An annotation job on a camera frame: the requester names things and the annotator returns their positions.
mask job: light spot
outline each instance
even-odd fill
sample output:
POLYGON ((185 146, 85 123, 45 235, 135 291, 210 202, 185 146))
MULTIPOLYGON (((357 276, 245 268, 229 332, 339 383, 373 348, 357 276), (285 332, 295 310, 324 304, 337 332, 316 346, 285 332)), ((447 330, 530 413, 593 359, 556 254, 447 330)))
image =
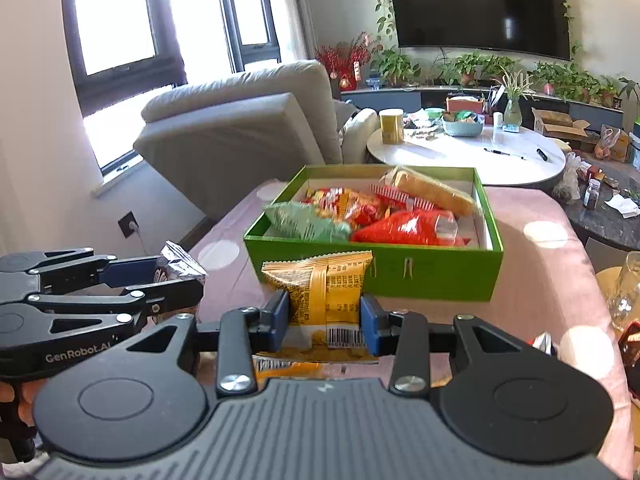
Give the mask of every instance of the light spot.
POLYGON ((240 247, 231 240, 219 240, 206 246, 198 255, 198 263, 205 270, 219 270, 227 267, 240 254, 240 247))
POLYGON ((566 229, 555 222, 530 222, 524 226, 524 235, 543 249, 559 249, 569 240, 566 229))
POLYGON ((287 184, 284 182, 270 182, 265 184, 257 191, 258 198, 265 202, 271 202, 280 193, 282 193, 282 190, 285 189, 285 187, 287 187, 287 184))
POLYGON ((596 380, 606 377, 614 363, 611 339, 595 327, 580 325, 569 329, 558 347, 558 358, 596 380))

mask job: television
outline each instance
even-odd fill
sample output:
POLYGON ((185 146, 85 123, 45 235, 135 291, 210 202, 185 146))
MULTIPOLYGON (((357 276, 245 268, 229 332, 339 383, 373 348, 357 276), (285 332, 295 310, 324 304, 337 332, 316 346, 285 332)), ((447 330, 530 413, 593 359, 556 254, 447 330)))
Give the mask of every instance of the television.
POLYGON ((393 0, 398 43, 569 59, 565 0, 393 0))

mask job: person's hand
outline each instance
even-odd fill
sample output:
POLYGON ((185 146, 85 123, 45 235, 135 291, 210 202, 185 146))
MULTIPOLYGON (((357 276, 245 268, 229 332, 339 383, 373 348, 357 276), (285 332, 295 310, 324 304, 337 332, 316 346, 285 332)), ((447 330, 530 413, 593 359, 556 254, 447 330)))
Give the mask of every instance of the person's hand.
MULTIPOLYGON (((20 386, 20 404, 18 405, 18 416, 28 426, 33 426, 31 406, 38 390, 46 380, 32 381, 20 386)), ((12 402, 14 400, 14 388, 10 384, 0 383, 0 402, 12 402)))

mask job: pen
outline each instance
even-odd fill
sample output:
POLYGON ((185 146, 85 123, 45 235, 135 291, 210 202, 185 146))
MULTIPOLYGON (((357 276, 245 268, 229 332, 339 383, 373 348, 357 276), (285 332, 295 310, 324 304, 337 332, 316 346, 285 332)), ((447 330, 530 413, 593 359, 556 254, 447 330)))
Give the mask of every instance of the pen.
POLYGON ((524 158, 523 156, 513 155, 513 153, 499 152, 498 150, 490 150, 489 148, 485 148, 484 150, 485 150, 486 152, 489 152, 489 153, 497 153, 498 155, 517 156, 518 158, 521 158, 522 160, 527 160, 527 159, 526 159, 526 158, 524 158))

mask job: power cord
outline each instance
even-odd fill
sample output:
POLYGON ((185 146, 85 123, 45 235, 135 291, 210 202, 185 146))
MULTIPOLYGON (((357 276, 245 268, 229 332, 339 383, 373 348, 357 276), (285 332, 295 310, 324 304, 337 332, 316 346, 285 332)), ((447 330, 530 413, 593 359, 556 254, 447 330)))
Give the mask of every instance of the power cord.
POLYGON ((135 232, 135 234, 138 235, 138 238, 140 238, 140 245, 142 245, 142 251, 145 253, 145 256, 150 256, 149 251, 146 250, 145 241, 142 239, 142 235, 140 234, 140 226, 132 220, 129 222, 129 229, 135 232))

